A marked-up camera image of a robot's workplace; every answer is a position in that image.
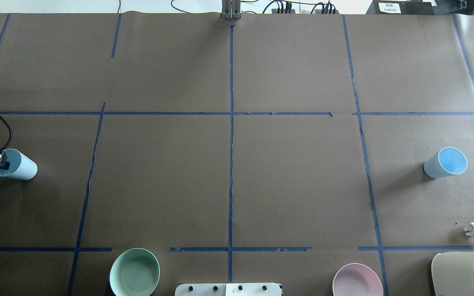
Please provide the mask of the aluminium frame post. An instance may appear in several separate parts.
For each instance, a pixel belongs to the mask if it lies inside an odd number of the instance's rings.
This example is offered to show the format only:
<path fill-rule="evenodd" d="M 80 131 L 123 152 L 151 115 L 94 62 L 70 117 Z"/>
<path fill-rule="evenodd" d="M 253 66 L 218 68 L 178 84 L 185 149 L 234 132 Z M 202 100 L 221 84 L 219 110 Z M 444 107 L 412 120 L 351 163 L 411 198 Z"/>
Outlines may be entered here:
<path fill-rule="evenodd" d="M 222 0 L 222 19 L 240 19 L 242 17 L 241 0 Z"/>

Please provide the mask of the blue cup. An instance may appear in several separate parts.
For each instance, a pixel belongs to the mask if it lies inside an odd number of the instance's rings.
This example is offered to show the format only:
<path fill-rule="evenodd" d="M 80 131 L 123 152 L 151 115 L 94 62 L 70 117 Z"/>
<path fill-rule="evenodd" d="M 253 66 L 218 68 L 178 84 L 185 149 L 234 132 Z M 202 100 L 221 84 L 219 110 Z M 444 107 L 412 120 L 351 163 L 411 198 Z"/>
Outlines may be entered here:
<path fill-rule="evenodd" d="M 438 179 L 457 176 L 468 168 L 468 160 L 461 150 L 444 147 L 425 161 L 423 170 L 430 178 Z"/>
<path fill-rule="evenodd" d="M 37 174 L 37 165 L 26 155 L 17 149 L 8 148 L 3 150 L 8 169 L 0 168 L 0 177 L 14 180 L 30 180 Z"/>

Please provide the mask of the pink bowl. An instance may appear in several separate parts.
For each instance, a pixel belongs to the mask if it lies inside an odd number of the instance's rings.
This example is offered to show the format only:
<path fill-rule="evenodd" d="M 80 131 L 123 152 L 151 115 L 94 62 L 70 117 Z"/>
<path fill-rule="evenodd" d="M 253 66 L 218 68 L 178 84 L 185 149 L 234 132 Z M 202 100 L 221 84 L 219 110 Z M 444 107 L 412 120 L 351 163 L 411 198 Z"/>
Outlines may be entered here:
<path fill-rule="evenodd" d="M 340 268 L 332 280 L 334 296 L 383 296 L 380 277 L 364 264 L 347 264 Z"/>

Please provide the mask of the black power strip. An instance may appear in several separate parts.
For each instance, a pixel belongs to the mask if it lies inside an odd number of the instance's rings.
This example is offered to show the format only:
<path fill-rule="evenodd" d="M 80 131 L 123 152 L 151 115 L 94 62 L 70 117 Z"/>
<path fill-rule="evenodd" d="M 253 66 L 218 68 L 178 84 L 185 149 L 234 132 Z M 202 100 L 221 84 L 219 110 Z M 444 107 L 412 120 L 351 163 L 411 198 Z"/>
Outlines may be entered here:
<path fill-rule="evenodd" d="M 274 0 L 263 10 L 272 14 L 317 14 L 336 15 L 340 14 L 336 6 L 330 1 L 327 2 L 291 2 L 288 0 Z"/>

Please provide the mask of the black box with label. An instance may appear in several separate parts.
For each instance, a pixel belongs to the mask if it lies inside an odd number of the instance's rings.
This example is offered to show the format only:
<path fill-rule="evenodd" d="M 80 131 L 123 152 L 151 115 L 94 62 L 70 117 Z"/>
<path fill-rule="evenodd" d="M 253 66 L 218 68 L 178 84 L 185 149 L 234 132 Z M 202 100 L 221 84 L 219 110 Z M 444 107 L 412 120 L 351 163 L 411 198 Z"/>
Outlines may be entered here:
<path fill-rule="evenodd" d="M 434 15 L 431 2 L 407 0 L 373 0 L 366 15 Z"/>

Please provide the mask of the mint green bowl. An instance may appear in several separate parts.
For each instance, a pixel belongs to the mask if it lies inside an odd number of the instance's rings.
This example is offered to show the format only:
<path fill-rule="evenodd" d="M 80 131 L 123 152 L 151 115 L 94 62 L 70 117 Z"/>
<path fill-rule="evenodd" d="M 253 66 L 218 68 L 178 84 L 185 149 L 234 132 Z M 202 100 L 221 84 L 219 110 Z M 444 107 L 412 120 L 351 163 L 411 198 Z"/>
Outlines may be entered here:
<path fill-rule="evenodd" d="M 150 296 L 160 279 L 160 264 L 149 250 L 133 248 L 114 261 L 109 285 L 115 296 Z"/>

